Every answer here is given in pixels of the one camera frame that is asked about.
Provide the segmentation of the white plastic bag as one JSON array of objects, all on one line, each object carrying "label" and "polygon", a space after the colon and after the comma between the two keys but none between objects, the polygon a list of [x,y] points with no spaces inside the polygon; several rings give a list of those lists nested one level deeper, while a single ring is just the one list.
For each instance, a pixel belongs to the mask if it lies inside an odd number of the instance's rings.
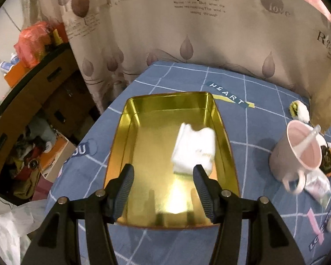
[{"label": "white plastic bag", "polygon": [[5,264],[21,264],[31,243],[28,234],[42,224],[46,204],[46,199],[35,200],[0,215],[0,257]]}]

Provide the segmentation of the white green wet-wipes pack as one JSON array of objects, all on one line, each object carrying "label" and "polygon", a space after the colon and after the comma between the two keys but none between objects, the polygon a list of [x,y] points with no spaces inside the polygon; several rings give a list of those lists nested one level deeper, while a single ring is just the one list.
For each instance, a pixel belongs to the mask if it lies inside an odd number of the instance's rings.
[{"label": "white green wet-wipes pack", "polygon": [[331,184],[328,177],[320,169],[313,170],[306,175],[304,189],[320,204],[327,209],[331,200]]}]

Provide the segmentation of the open cardboard box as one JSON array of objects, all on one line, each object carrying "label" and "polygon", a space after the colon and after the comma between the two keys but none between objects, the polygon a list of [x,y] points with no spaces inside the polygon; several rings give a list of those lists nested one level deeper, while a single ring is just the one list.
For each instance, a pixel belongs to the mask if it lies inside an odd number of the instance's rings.
[{"label": "open cardboard box", "polygon": [[75,149],[76,147],[64,136],[58,135],[52,149],[47,153],[42,153],[39,157],[39,169],[42,176],[47,181],[54,183],[64,162],[72,156]]}]

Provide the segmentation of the orange plastic bag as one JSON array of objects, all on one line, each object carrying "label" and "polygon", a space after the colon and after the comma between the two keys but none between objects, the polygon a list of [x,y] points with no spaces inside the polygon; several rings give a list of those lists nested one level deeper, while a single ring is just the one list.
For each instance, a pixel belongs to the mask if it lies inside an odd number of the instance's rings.
[{"label": "orange plastic bag", "polygon": [[41,21],[20,32],[14,49],[24,66],[32,69],[47,55],[52,45],[52,28],[48,22]]}]

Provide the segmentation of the brown wooden cabinet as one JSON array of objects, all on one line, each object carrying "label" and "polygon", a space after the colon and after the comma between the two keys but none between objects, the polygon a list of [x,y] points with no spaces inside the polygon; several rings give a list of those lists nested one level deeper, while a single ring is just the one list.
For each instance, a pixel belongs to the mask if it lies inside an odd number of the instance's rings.
[{"label": "brown wooden cabinet", "polygon": [[100,116],[69,44],[58,46],[30,70],[0,102],[0,173],[14,143],[32,118],[48,123],[73,144],[86,119]]}]

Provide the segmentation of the white plastic spoon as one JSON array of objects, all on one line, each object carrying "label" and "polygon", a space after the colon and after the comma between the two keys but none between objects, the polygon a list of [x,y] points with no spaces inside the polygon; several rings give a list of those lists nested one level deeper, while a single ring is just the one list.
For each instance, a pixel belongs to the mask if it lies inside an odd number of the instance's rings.
[{"label": "white plastic spoon", "polygon": [[294,147],[297,157],[301,157],[303,152],[310,146],[313,140],[316,139],[316,136],[320,134],[321,126],[317,125],[313,130],[298,144]]}]

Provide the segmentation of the beige leaf-print curtain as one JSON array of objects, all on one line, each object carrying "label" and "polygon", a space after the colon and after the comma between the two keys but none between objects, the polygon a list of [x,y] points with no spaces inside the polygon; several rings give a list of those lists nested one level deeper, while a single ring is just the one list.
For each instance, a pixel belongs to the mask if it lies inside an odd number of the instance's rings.
[{"label": "beige leaf-print curtain", "polygon": [[309,99],[331,72],[322,0],[21,0],[24,25],[57,27],[97,108],[156,61],[262,78]]}]

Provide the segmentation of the pink ceramic mug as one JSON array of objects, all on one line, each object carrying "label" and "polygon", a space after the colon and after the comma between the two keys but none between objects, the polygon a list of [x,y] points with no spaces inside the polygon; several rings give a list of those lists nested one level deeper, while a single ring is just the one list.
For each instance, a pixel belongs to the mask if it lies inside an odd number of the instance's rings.
[{"label": "pink ceramic mug", "polygon": [[294,147],[313,128],[298,120],[290,121],[269,158],[272,175],[284,185],[287,192],[294,195],[300,194],[304,190],[306,175],[318,169],[322,161],[322,152],[317,139],[313,140],[301,157],[297,157],[294,150]]}]

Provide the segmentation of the kraft paper snack bag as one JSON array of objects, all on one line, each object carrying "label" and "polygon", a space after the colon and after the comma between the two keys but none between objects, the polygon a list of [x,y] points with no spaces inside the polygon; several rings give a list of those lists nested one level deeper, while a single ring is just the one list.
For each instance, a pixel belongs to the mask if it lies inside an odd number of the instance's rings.
[{"label": "kraft paper snack bag", "polygon": [[310,122],[325,133],[331,126],[331,72],[310,100]]}]

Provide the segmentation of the blue checked tablecloth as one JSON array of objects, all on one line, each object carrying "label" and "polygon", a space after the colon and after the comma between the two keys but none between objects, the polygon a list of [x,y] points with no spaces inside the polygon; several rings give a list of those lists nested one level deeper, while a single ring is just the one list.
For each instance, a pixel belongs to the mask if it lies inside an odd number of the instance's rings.
[{"label": "blue checked tablecloth", "polygon": [[[63,165],[49,192],[45,213],[61,196],[81,199],[102,188],[115,129],[127,99],[182,91],[215,93],[205,85],[207,81],[218,83],[229,90],[229,95],[255,105],[244,109],[216,100],[244,198],[267,196],[290,229],[306,264],[322,264],[331,251],[331,233],[324,232],[320,245],[306,213],[312,208],[319,227],[324,229],[331,209],[324,211],[305,191],[297,196],[287,193],[268,167],[270,151],[291,120],[290,103],[299,99],[308,105],[308,100],[267,81],[206,66],[157,62],[144,71],[111,103],[77,147],[79,152],[76,149]],[[110,225],[109,233],[119,264],[208,264],[218,227],[168,231]]]}]

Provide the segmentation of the red gold tin box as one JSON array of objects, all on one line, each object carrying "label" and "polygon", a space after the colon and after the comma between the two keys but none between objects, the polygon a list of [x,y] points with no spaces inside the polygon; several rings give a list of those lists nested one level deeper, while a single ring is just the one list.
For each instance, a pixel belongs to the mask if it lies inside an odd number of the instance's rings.
[{"label": "red gold tin box", "polygon": [[215,96],[179,92],[135,96],[125,103],[109,156],[106,180],[117,178],[126,164],[134,182],[118,223],[153,229],[210,227],[192,175],[176,174],[171,155],[182,123],[196,131],[215,133],[215,157],[210,178],[239,194],[231,145]]}]

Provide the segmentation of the orange box on cabinet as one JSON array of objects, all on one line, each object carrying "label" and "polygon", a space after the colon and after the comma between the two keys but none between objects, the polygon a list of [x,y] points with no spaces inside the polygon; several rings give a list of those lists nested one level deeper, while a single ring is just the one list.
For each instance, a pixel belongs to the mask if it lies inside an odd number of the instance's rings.
[{"label": "orange box on cabinet", "polygon": [[28,72],[29,69],[25,67],[22,61],[19,61],[16,65],[13,65],[8,73],[5,74],[4,79],[10,88],[14,88]]}]

